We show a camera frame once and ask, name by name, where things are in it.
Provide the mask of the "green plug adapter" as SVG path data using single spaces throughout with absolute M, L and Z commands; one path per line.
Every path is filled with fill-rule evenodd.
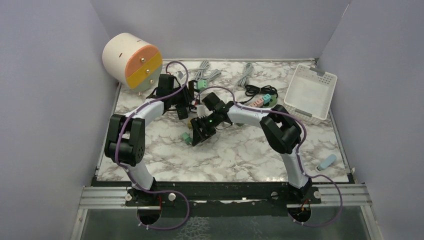
M 187 132 L 184 132 L 184 133 L 181 135 L 181 137 L 182 137 L 182 139 L 184 140 L 184 142 L 185 142 L 187 145 L 191 145 L 191 144 L 192 144 L 192 138 L 191 138 L 191 136 L 190 136 Z
M 208 87 L 208 81 L 207 80 L 198 80 L 195 83 L 195 90 L 197 92 L 201 92 L 202 90 L 206 89 Z

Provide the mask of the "green round-socket power strip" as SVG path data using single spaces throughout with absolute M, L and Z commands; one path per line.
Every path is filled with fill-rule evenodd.
M 278 103 L 278 98 L 275 95 L 271 95 L 272 99 L 270 100 L 270 102 L 264 104 L 262 108 L 273 108 L 277 103 Z

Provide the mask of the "black power strip green ports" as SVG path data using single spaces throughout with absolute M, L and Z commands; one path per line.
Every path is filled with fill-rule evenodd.
M 179 120 L 184 120 L 189 117 L 189 105 L 179 104 L 176 105 L 176 112 Z

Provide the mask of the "black power strip blue ports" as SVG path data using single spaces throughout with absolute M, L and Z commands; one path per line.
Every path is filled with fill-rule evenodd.
M 195 90 L 196 90 L 196 80 L 191 80 L 188 82 L 187 88 L 188 88 L 188 94 L 190 96 L 191 100 L 195 99 Z

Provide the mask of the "pink usb charger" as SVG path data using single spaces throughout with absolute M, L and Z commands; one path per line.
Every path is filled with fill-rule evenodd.
M 263 99 L 256 100 L 255 102 L 252 102 L 249 106 L 253 108 L 261 108 L 264 105 Z

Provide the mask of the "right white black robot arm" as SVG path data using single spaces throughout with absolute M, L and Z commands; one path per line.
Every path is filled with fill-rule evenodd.
M 260 128 L 269 146 L 281 155 L 288 175 L 289 199 L 300 204 L 308 198 L 312 179 L 305 173 L 298 149 L 302 143 L 303 130 L 282 105 L 259 108 L 234 101 L 224 103 L 215 93 L 209 93 L 197 105 L 197 114 L 197 117 L 190 120 L 193 146 L 215 135 L 221 123 Z

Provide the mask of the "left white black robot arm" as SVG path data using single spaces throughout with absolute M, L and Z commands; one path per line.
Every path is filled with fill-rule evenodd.
M 178 78 L 161 74 L 158 85 L 143 104 L 126 114 L 110 117 L 104 154 L 127 173 L 138 199 L 144 205 L 157 200 L 155 178 L 150 174 L 143 157 L 146 151 L 146 127 L 166 112 L 177 111 L 180 119 L 188 118 L 194 100 L 191 83 L 175 86 Z

